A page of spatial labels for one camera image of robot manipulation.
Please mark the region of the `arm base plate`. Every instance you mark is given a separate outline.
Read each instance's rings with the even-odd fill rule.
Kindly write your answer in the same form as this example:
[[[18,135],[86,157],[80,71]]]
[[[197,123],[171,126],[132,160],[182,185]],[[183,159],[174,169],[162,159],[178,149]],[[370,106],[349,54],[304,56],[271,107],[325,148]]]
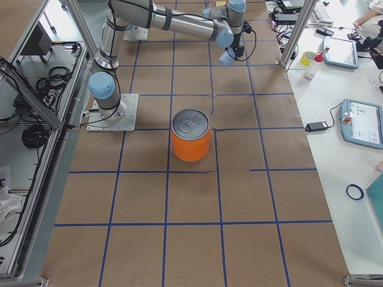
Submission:
[[[123,41],[135,42],[135,41],[146,41],[148,38],[148,29],[141,28],[134,25],[128,25]]]
[[[90,114],[88,132],[133,132],[135,130],[139,94],[123,93],[116,111],[100,109],[93,101],[93,109],[98,111]]]

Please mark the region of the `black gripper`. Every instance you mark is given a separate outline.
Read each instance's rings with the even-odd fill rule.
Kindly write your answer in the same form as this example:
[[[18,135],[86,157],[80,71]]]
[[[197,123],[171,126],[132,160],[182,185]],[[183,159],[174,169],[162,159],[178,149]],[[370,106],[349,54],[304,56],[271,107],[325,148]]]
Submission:
[[[234,34],[233,42],[230,45],[231,57],[233,60],[239,60],[244,54],[244,46],[241,45],[241,33]]]

